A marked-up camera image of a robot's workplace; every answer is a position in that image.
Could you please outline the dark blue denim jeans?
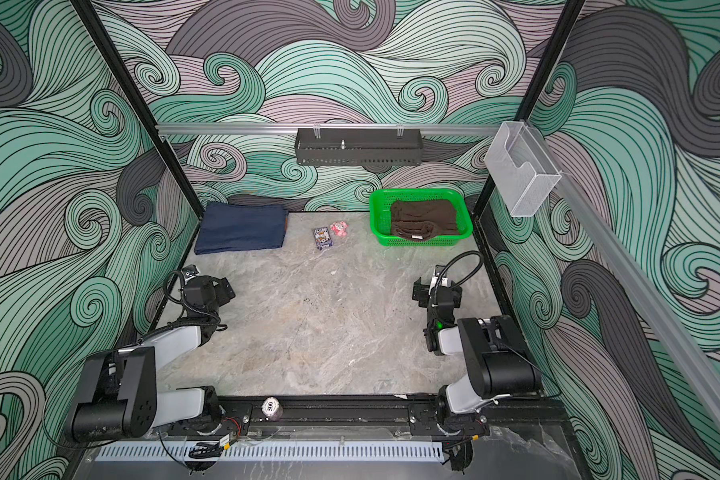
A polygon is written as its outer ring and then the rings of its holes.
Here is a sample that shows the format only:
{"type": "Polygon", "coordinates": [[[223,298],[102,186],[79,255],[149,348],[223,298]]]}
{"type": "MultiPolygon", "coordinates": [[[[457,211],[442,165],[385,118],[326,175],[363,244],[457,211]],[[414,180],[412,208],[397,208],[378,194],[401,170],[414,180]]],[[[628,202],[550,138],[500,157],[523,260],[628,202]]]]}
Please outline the dark blue denim jeans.
{"type": "Polygon", "coordinates": [[[196,255],[281,248],[289,211],[281,205],[210,202],[194,247],[196,255]]]}

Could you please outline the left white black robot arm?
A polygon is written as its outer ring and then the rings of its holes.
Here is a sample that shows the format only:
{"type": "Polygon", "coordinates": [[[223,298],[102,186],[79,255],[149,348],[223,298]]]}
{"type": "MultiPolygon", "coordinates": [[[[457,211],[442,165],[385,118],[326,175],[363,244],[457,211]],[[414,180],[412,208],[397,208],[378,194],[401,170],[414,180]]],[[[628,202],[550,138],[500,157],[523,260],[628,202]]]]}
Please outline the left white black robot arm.
{"type": "Polygon", "coordinates": [[[194,266],[169,274],[179,295],[168,300],[182,315],[135,344],[89,355],[63,426],[77,444],[140,438],[152,429],[186,424],[199,435],[215,433],[222,409],[215,388],[200,386],[159,392],[157,374],[226,329],[219,309],[235,298],[226,278],[200,274],[194,266]]]}

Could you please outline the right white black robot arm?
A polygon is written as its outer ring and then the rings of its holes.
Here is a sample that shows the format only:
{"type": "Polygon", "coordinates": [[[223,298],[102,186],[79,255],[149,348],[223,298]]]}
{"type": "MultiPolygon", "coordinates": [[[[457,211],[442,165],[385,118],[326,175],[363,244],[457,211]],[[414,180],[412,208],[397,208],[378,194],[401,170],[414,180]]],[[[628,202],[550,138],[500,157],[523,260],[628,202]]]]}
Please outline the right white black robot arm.
{"type": "Polygon", "coordinates": [[[412,300],[426,310],[427,350],[465,361],[464,376],[441,387],[436,399],[437,424],[449,434],[462,430],[469,420],[481,420],[481,410],[488,406],[543,396],[543,374],[529,357],[527,343],[511,316],[456,316],[463,284],[483,264],[481,252],[463,252],[435,266],[428,281],[419,278],[412,286],[412,300]]]}

